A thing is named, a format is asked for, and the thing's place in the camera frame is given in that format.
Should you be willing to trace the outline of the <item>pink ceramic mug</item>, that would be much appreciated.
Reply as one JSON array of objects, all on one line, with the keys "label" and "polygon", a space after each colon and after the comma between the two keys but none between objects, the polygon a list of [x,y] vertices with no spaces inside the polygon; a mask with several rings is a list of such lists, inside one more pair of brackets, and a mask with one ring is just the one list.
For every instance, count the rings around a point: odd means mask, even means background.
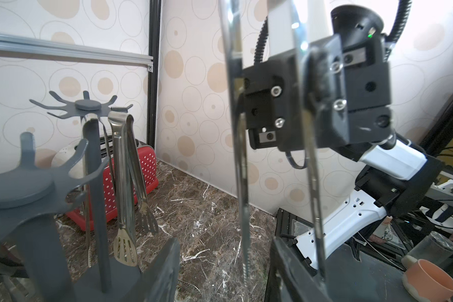
[{"label": "pink ceramic mug", "polygon": [[417,301],[451,301],[453,278],[443,269],[425,259],[406,255],[401,263],[406,267],[402,283]]}]

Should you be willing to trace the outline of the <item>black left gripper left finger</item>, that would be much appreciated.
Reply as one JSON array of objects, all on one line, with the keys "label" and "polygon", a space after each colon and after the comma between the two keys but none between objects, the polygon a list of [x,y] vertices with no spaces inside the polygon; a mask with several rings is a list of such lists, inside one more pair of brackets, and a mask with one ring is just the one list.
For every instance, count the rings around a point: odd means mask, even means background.
[{"label": "black left gripper left finger", "polygon": [[180,243],[170,238],[121,301],[174,301],[180,268]]}]

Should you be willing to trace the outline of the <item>dark grey rack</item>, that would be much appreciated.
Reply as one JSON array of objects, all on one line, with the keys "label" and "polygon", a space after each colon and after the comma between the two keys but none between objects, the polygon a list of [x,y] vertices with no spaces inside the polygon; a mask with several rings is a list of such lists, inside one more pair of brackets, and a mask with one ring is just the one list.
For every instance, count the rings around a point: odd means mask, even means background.
[{"label": "dark grey rack", "polygon": [[70,203],[66,201],[67,195],[102,179],[106,164],[76,179],[69,172],[84,156],[88,148],[86,139],[79,142],[68,161],[49,169],[35,164],[32,133],[23,132],[20,141],[20,163],[0,174],[0,244],[11,237],[44,301],[77,301],[54,216],[77,208],[85,200],[86,192]]},{"label": "dark grey rack", "polygon": [[106,214],[104,207],[103,192],[103,168],[101,164],[101,143],[99,136],[99,123],[102,117],[107,117],[111,111],[126,113],[131,106],[113,107],[112,104],[117,100],[117,96],[111,97],[109,102],[100,103],[92,100],[88,91],[83,92],[83,97],[71,102],[62,99],[57,93],[50,91],[50,95],[63,106],[48,106],[35,100],[30,102],[41,108],[52,110],[62,110],[65,112],[60,119],[79,117],[82,123],[83,138],[89,141],[88,149],[84,157],[84,174],[90,175],[99,169],[99,178],[91,181],[87,185],[88,200],[84,205],[88,208],[84,210],[86,218],[89,212],[93,213],[94,235],[96,240],[96,252],[98,256],[97,265],[89,268],[75,284],[76,291],[81,301],[119,301],[122,297],[120,289],[113,286],[111,268],[124,271],[118,262],[109,257],[109,244],[106,229]]}]

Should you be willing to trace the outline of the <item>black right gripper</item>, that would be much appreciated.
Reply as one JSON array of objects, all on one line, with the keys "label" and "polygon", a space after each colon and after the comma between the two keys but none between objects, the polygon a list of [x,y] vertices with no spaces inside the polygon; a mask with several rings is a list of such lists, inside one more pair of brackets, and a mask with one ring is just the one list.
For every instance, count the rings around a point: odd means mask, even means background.
[{"label": "black right gripper", "polygon": [[[374,11],[343,5],[331,12],[333,35],[313,42],[302,80],[304,102],[313,112],[317,147],[338,150],[385,143],[391,126],[390,76],[385,57],[384,23]],[[294,70],[296,52],[268,59],[264,23],[255,46],[254,63],[244,70],[241,98],[253,149],[276,147],[298,151],[301,113]]]}]

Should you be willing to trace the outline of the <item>clear plastic cup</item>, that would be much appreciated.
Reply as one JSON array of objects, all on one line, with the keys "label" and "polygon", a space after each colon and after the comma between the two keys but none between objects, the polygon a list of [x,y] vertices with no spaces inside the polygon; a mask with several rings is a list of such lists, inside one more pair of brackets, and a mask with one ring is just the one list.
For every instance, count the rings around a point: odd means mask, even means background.
[{"label": "clear plastic cup", "polygon": [[437,266],[453,255],[453,241],[437,232],[430,232],[407,255],[414,259],[425,259]]}]

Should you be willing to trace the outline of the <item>dark grey rack back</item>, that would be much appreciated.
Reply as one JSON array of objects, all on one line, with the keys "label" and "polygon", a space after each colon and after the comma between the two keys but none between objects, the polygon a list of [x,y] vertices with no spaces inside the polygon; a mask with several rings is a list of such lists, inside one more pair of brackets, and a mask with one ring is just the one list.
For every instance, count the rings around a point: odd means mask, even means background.
[{"label": "dark grey rack back", "polygon": [[88,91],[83,92],[83,97],[71,102],[62,99],[57,93],[50,91],[50,95],[63,106],[48,106],[35,100],[30,102],[41,108],[52,110],[62,110],[65,112],[60,119],[79,117],[82,123],[83,138],[89,141],[88,149],[84,157],[84,174],[90,175],[99,169],[99,178],[91,181],[87,185],[88,200],[84,205],[88,208],[84,210],[86,218],[89,212],[93,213],[94,235],[96,240],[96,252],[98,256],[97,265],[89,268],[75,284],[76,291],[81,301],[119,301],[122,297],[120,289],[113,286],[111,268],[124,271],[118,262],[109,257],[109,244],[106,229],[106,214],[104,207],[103,192],[103,168],[101,164],[101,143],[99,136],[99,123],[102,117],[107,117],[111,111],[126,113],[131,106],[113,107],[112,104],[117,100],[117,96],[111,97],[109,102],[100,103],[92,100]]}]

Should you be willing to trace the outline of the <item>horizontal aluminium frame bar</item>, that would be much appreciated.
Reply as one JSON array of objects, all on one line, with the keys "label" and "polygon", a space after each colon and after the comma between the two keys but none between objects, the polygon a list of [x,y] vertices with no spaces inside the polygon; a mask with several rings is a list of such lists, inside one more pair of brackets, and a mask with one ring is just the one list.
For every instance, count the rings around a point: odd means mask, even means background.
[{"label": "horizontal aluminium frame bar", "polygon": [[11,57],[26,54],[71,62],[130,65],[145,67],[150,72],[155,65],[154,58],[149,55],[0,34],[0,56],[4,57],[6,53]]}]

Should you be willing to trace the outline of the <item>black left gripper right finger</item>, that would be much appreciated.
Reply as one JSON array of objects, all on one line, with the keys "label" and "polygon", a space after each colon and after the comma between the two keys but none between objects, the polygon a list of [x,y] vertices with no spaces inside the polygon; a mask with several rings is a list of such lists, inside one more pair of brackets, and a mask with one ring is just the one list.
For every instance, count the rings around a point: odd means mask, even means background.
[{"label": "black left gripper right finger", "polygon": [[330,301],[279,237],[271,242],[266,301]]}]

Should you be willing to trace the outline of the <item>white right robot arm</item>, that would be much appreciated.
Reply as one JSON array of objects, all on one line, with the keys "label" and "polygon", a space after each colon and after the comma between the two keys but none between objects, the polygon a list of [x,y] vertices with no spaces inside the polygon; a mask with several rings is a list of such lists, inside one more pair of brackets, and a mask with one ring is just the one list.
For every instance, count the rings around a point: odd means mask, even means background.
[{"label": "white right robot arm", "polygon": [[296,239],[313,269],[320,269],[323,259],[368,225],[414,209],[442,169],[440,160],[391,126],[388,59],[410,10],[410,1],[400,1],[393,27],[384,34],[375,12],[355,5],[334,8],[327,36],[310,44],[299,67],[292,49],[264,60],[276,29],[268,16],[254,64],[244,70],[240,99],[252,148],[276,147],[291,157],[303,149],[303,136],[312,134],[317,147],[364,164],[352,192],[361,201]]}]

